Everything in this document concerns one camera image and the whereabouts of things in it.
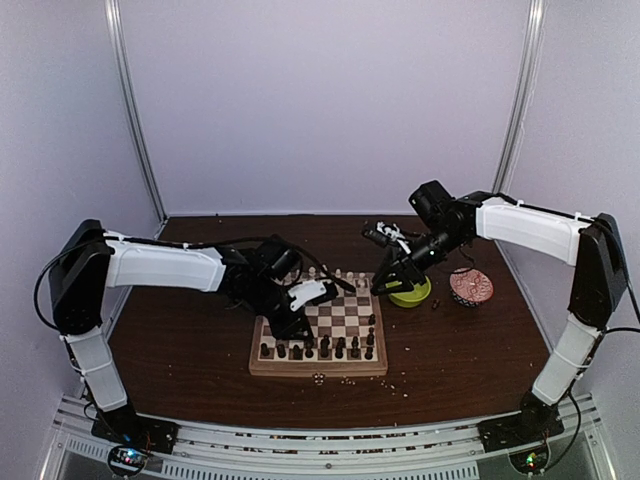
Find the dark king chess piece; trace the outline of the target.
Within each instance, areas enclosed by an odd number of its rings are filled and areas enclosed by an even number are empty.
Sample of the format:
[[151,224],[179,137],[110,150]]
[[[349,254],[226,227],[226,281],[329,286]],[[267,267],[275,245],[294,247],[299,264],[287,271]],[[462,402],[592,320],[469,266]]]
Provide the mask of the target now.
[[344,337],[339,337],[337,339],[335,349],[334,349],[334,358],[342,359],[344,357],[344,349],[345,349],[346,341]]

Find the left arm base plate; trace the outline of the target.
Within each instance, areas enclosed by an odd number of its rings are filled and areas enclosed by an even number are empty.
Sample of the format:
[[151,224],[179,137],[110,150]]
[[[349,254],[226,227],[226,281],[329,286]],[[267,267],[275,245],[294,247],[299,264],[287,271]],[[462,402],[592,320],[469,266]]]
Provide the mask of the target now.
[[98,419],[91,427],[94,437],[133,447],[137,450],[171,454],[179,426],[170,421],[147,417]]

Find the dark queen chess piece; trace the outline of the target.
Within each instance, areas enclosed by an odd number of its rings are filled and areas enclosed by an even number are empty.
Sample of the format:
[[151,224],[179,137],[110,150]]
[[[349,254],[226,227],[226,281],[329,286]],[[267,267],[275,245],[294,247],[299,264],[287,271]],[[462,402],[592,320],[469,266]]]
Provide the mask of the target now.
[[321,360],[331,360],[331,338],[328,335],[324,335],[319,344],[319,358]]

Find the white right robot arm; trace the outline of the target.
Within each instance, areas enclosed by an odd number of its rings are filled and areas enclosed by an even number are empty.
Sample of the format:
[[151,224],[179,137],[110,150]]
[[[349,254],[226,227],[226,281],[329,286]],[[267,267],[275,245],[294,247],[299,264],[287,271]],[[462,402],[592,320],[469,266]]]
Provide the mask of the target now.
[[407,234],[378,221],[365,226],[364,238],[387,249],[374,274],[374,295],[405,293],[454,250],[476,239],[529,250],[556,260],[565,271],[566,321],[519,410],[482,430],[507,432],[530,442],[558,425],[558,404],[590,367],[622,296],[629,272],[616,219],[532,206],[507,195],[475,191],[453,197],[437,181],[421,185],[409,203],[426,227]]

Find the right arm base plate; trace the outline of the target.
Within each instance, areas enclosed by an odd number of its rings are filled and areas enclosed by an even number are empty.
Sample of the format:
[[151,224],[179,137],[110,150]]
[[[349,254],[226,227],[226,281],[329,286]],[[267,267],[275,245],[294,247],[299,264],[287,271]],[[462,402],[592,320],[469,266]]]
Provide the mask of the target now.
[[527,426],[522,414],[484,420],[477,424],[477,429],[486,453],[541,442],[565,431],[561,420],[553,420],[542,427]]

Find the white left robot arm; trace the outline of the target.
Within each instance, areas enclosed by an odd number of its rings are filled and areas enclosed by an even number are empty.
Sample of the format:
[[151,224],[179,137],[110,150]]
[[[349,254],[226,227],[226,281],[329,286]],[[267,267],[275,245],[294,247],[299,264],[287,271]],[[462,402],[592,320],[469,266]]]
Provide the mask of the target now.
[[105,229],[83,221],[36,277],[36,315],[64,342],[94,401],[97,416],[123,444],[145,434],[103,332],[107,291],[190,290],[222,295],[266,319],[278,339],[307,340],[306,314],[335,294],[329,274],[285,279],[308,252],[278,235],[213,242],[170,242]]

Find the dark knight chess piece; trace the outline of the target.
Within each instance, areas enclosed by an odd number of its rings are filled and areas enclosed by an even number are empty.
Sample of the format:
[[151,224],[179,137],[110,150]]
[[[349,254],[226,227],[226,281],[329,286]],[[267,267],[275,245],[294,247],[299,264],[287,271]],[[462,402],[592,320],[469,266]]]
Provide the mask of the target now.
[[360,337],[354,336],[351,340],[351,348],[349,350],[349,355],[351,359],[360,359],[361,358],[361,345],[360,345]]

